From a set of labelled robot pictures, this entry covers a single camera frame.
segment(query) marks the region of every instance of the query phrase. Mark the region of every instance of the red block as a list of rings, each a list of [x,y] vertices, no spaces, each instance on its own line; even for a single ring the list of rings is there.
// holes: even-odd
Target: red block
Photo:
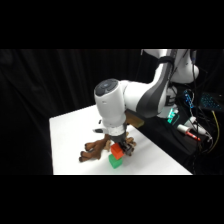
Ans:
[[[114,155],[114,157],[116,158],[116,160],[120,159],[124,155],[124,153],[118,143],[111,146],[111,152]]]

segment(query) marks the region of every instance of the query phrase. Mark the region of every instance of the green block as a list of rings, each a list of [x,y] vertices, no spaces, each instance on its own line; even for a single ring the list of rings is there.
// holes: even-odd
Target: green block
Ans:
[[[116,158],[114,157],[113,154],[109,155],[109,161],[110,161],[111,166],[114,169],[118,168],[123,162],[122,158],[120,158],[119,160],[116,160]]]

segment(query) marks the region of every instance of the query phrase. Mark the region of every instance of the wire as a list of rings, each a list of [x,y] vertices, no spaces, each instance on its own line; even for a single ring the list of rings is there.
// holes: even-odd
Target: wire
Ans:
[[[217,120],[217,118],[216,118],[215,112],[212,111],[212,113],[213,113],[213,116],[214,116],[214,118],[215,118],[215,122],[216,122],[216,125],[217,125],[218,136],[217,136],[217,139],[216,139],[216,142],[215,142],[214,146],[211,148],[211,150],[208,152],[208,154],[211,153],[212,150],[216,147],[216,145],[217,145],[217,143],[218,143],[218,141],[219,141],[219,137],[220,137],[219,123],[218,123],[218,120]]]
[[[197,99],[197,85],[196,85],[196,78],[195,78],[195,73],[194,73],[194,63],[192,62],[192,72],[193,72],[193,77],[194,77],[194,88],[195,88],[195,106],[196,106],[196,120],[198,121],[198,99]]]

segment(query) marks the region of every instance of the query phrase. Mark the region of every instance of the white table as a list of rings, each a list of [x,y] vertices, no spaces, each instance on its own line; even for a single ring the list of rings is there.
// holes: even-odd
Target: white table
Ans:
[[[191,175],[131,125],[127,131],[137,146],[132,157],[123,157],[120,167],[113,169],[108,159],[111,152],[106,150],[100,160],[80,163],[84,145],[103,138],[92,131],[100,119],[96,106],[50,119],[54,175]]]

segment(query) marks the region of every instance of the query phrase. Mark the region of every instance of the black background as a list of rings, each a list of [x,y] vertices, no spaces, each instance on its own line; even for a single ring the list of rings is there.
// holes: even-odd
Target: black background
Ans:
[[[105,79],[151,82],[156,60],[149,62],[150,74],[138,74],[140,52],[1,49],[0,173],[52,174],[49,118],[95,104],[94,88]],[[202,86],[204,90],[224,94],[223,61],[222,49],[198,50],[198,85],[205,80],[204,70],[211,77]],[[219,151],[203,160],[208,174],[220,174],[217,159],[218,163],[224,162],[222,157]]]

